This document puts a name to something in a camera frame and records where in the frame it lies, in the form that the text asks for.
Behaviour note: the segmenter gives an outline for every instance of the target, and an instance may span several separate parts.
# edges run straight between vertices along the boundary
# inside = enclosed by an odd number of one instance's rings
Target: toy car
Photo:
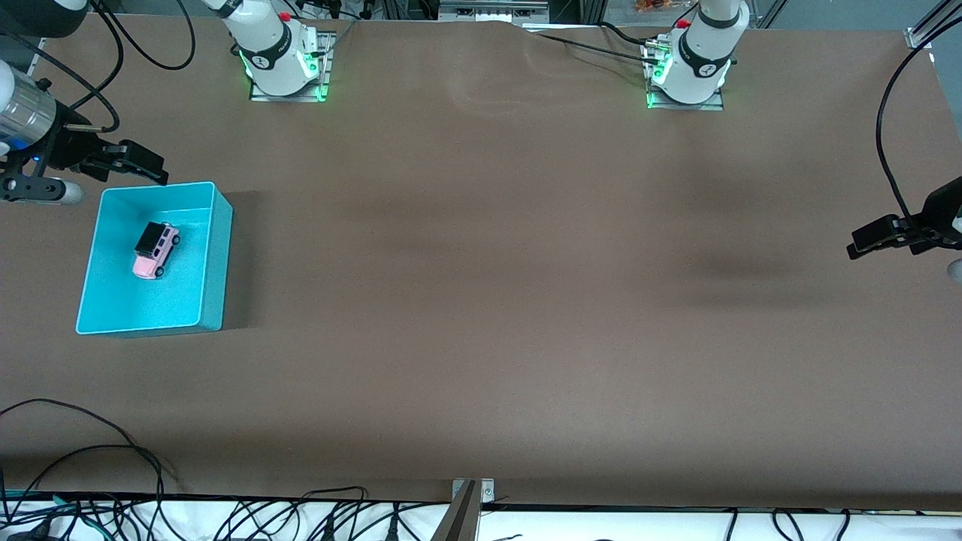
[[[134,274],[138,278],[153,280],[164,275],[164,263],[170,250],[180,243],[180,231],[169,223],[147,222],[134,251]]]

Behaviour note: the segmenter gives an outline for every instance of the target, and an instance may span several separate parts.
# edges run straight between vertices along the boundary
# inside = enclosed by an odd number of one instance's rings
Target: black wire bundle
[[[789,534],[781,528],[781,525],[778,523],[778,515],[780,514],[784,514],[788,517],[789,522],[792,523],[792,528],[795,530],[797,539],[790,537]],[[835,533],[835,541],[842,541],[842,538],[845,536],[845,532],[848,531],[848,524],[851,522],[851,513],[848,511],[848,509],[842,509],[842,514],[845,515],[845,520],[842,522],[842,527],[839,528],[838,532]],[[798,527],[798,522],[796,522],[795,517],[793,517],[792,513],[785,509],[776,508],[772,510],[772,525],[775,526],[775,530],[778,531],[778,534],[781,535],[782,539],[785,539],[785,541],[805,541],[805,536],[801,534],[801,528]],[[731,531],[734,527],[735,518],[732,517],[731,526],[728,530],[728,537],[725,538],[725,541],[730,541]]]
[[[621,53],[621,52],[619,52],[619,51],[613,51],[613,50],[611,50],[611,49],[605,49],[605,48],[602,48],[602,47],[595,47],[594,45],[589,45],[588,43],[582,43],[582,42],[580,42],[580,41],[572,41],[571,39],[558,38],[557,36],[549,36],[548,34],[543,34],[543,33],[541,33],[541,32],[538,33],[538,36],[541,36],[542,38],[545,38],[545,39],[551,39],[551,40],[553,40],[553,41],[560,41],[560,42],[565,43],[565,44],[567,44],[567,45],[574,45],[575,47],[581,47],[581,48],[583,48],[583,49],[589,49],[589,50],[592,50],[592,51],[597,51],[597,52],[599,52],[599,53],[604,53],[604,54],[606,54],[606,55],[611,55],[611,56],[615,56],[615,57],[621,57],[621,58],[626,58],[626,59],[629,59],[629,60],[638,61],[638,62],[640,62],[640,63],[642,63],[642,64],[657,64],[657,62],[658,62],[658,61],[656,61],[656,60],[654,60],[654,59],[642,58],[642,57],[640,57],[640,56],[638,56],[638,55],[629,55],[629,54],[626,54],[626,53]]]
[[[108,449],[114,449],[114,450],[130,450],[130,451],[135,452],[140,458],[142,458],[142,459],[147,463],[147,465],[150,466],[151,470],[153,470],[153,471],[154,471],[154,474],[156,475],[156,482],[155,482],[155,485],[154,485],[156,492],[155,492],[155,499],[154,499],[154,501],[156,502],[157,506],[156,506],[156,508],[154,509],[154,512],[153,512],[152,515],[151,515],[149,524],[146,525],[146,530],[147,530],[146,537],[145,537],[146,541],[151,541],[151,539],[153,539],[153,527],[154,527],[154,524],[157,522],[158,517],[161,517],[161,519],[162,519],[163,522],[167,525],[167,527],[170,528],[170,522],[169,522],[169,521],[167,520],[167,518],[165,517],[165,515],[164,515],[164,510],[163,510],[163,507],[162,507],[162,503],[163,503],[163,501],[164,501],[164,495],[165,495],[164,466],[163,466],[163,464],[161,463],[160,458],[158,458],[156,454],[154,454],[152,451],[150,451],[150,450],[148,450],[148,449],[146,449],[146,448],[143,448],[143,447],[139,446],[139,445],[137,444],[137,442],[134,441],[134,438],[133,438],[126,430],[124,430],[123,428],[121,428],[121,427],[120,427],[119,425],[117,425],[116,423],[114,423],[114,422],[112,422],[112,421],[110,421],[110,420],[108,420],[108,419],[106,419],[106,418],[104,418],[104,417],[101,417],[100,415],[97,415],[96,413],[94,413],[94,412],[92,412],[92,411],[90,411],[90,410],[88,410],[88,409],[86,409],[86,408],[83,408],[83,407],[80,407],[80,406],[77,406],[77,405],[74,405],[74,404],[71,404],[71,403],[63,402],[63,401],[60,401],[60,400],[53,400],[53,399],[28,399],[28,400],[24,400],[24,401],[22,401],[22,402],[18,402],[18,403],[16,403],[16,404],[14,404],[14,405],[12,405],[12,406],[10,406],[10,407],[7,407],[7,408],[5,408],[5,409],[3,409],[3,410],[0,410],[0,418],[3,418],[4,415],[7,415],[8,413],[14,411],[14,410],[17,409],[17,408],[20,408],[20,407],[23,407],[23,406],[26,406],[26,405],[29,405],[29,404],[32,404],[32,403],[48,403],[48,404],[53,404],[53,405],[57,405],[57,406],[59,406],[59,407],[64,407],[64,408],[67,408],[67,409],[72,409],[72,410],[74,410],[74,411],[81,412],[81,413],[87,415],[88,417],[91,417],[91,418],[95,419],[96,421],[99,421],[100,423],[102,423],[102,424],[104,424],[104,425],[107,425],[107,426],[109,426],[110,428],[112,428],[116,433],[118,433],[118,434],[120,435],[121,438],[123,438],[124,442],[126,442],[126,443],[124,443],[124,444],[101,444],[101,445],[86,446],[86,447],[82,447],[82,448],[79,448],[79,449],[77,449],[77,450],[71,451],[71,452],[69,452],[69,453],[61,456],[60,458],[58,458],[58,459],[54,460],[53,462],[51,462],[46,468],[44,468],[43,471],[40,472],[39,475],[37,475],[36,477],[34,477],[34,479],[30,482],[30,484],[27,485],[27,488],[24,490],[24,497],[29,496],[30,493],[31,493],[32,491],[34,491],[34,490],[39,486],[39,484],[40,484],[40,482],[43,480],[43,478],[46,477],[52,470],[54,470],[57,466],[59,466],[60,464],[62,464],[63,462],[65,462],[66,460],[68,460],[69,458],[71,458],[71,457],[73,457],[73,456],[76,456],[76,455],[78,455],[78,454],[89,453],[89,452],[91,452],[91,451],[100,451],[100,450],[108,450]],[[4,518],[7,520],[7,523],[11,523],[11,522],[13,521],[13,516],[17,514],[17,511],[19,510],[20,506],[23,504],[24,500],[21,498],[21,499],[16,503],[16,505],[13,507],[13,512],[10,512],[10,506],[9,506],[8,501],[7,501],[6,486],[4,486],[3,483],[2,483],[2,475],[0,475],[0,497],[2,497],[2,500],[3,500],[3,508],[4,508],[4,513],[5,513]],[[129,507],[129,508],[131,508],[131,510],[133,510],[133,506],[136,505],[136,504],[137,504],[136,502],[132,502],[132,503],[130,503],[130,504],[126,504],[126,505],[125,505],[125,508],[126,508],[126,507]],[[102,511],[100,507],[94,507],[94,510],[98,510],[98,511],[100,511],[100,512],[105,512],[105,511]],[[74,512],[74,516],[77,516],[77,517],[79,518],[79,517],[82,516],[82,515],[83,515],[83,513],[82,513],[82,511],[81,511],[81,508],[80,508],[80,507],[77,507],[77,508],[76,508],[76,511]],[[186,541],[186,540],[185,540],[183,537],[181,537],[179,534],[177,534],[177,536],[180,537],[180,538],[182,539],[182,541]]]

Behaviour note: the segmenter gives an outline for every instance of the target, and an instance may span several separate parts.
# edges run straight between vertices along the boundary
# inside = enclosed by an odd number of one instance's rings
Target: power cord
[[[107,76],[106,79],[104,79],[102,83],[97,85],[97,91],[102,92],[110,83],[114,81],[117,74],[120,73],[120,69],[123,67],[123,41],[120,39],[120,34],[117,33],[116,28],[114,28],[114,25],[112,24],[111,20],[107,17],[107,14],[104,13],[104,10],[100,8],[100,3],[90,2],[90,6],[93,8],[95,12],[97,12],[98,15],[100,15],[100,18],[103,19],[104,24],[107,25],[107,29],[111,31],[111,35],[114,37],[114,45],[116,46],[116,49],[117,49],[117,53],[116,53],[117,60],[116,62],[114,62],[114,69],[111,70],[110,74]],[[69,109],[73,111],[78,107],[80,107],[81,105],[84,105],[85,103],[89,102],[91,99],[93,99],[93,97],[94,97],[93,94],[88,92],[86,96],[74,102],[73,105],[69,107]]]
[[[780,513],[788,516],[788,520],[792,523],[792,527],[795,528],[795,533],[798,535],[797,540],[789,537],[788,533],[785,533],[785,531],[778,524],[778,515]],[[792,513],[786,511],[785,509],[777,508],[772,511],[772,524],[775,526],[775,529],[778,530],[778,534],[781,535],[785,541],[805,541],[805,536],[801,534],[801,528],[799,528],[798,523],[795,522],[795,517],[793,517]]]
[[[388,526],[388,534],[385,536],[384,541],[399,541],[397,537],[397,521],[400,518],[400,513],[398,512],[400,506],[400,503],[394,503],[394,513],[391,515],[391,524]]]
[[[404,511],[410,511],[410,510],[412,510],[412,509],[418,509],[418,508],[421,508],[421,507],[426,507],[426,506],[428,506],[428,505],[439,505],[439,503],[430,503],[430,502],[428,502],[428,503],[415,503],[415,504],[410,505],[410,506],[408,506],[408,507],[398,508],[398,509],[397,509],[397,514],[403,513]],[[368,524],[366,527],[361,528],[360,530],[358,530],[358,532],[357,532],[356,535],[355,535],[355,534],[352,534],[352,535],[348,536],[348,537],[347,537],[347,541],[357,541],[357,539],[359,539],[362,535],[364,535],[364,533],[365,533],[366,531],[368,531],[369,529],[374,528],[374,527],[377,526],[378,524],[380,524],[380,523],[382,523],[382,522],[390,519],[392,516],[394,516],[394,514],[395,514],[394,511],[392,511],[392,512],[388,513],[387,515],[382,516],[381,518],[375,519],[375,520],[372,521],[370,524]]]
[[[724,535],[724,541],[731,541],[731,535],[735,533],[736,522],[738,522],[738,507],[732,507],[731,521],[728,523],[728,531]]]

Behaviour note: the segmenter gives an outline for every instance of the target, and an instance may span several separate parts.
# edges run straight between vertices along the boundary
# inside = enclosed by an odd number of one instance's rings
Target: table
[[[124,21],[186,54],[182,20]],[[897,209],[873,126],[898,33],[748,32],[726,110],[695,114],[646,109],[630,61],[501,23],[364,22],[326,103],[249,103],[222,23],[195,25],[188,69],[129,50],[107,96],[117,139],[234,205],[225,329],[74,334],[102,188],[78,179],[84,205],[0,208],[4,403],[91,408],[192,493],[493,477],[508,502],[959,507],[952,254],[845,252]],[[91,81],[113,47],[97,19],[48,44]],[[924,57],[886,116],[918,209],[960,170]],[[114,441],[42,406],[0,430],[14,486]],[[108,452],[43,486],[149,491],[144,470]]]

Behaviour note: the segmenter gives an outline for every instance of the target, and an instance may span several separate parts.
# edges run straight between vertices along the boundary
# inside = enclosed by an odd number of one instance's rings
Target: blue box
[[[110,188],[100,197],[78,334],[119,338],[220,330],[234,209],[213,182]],[[165,273],[134,276],[148,221],[180,229]]]

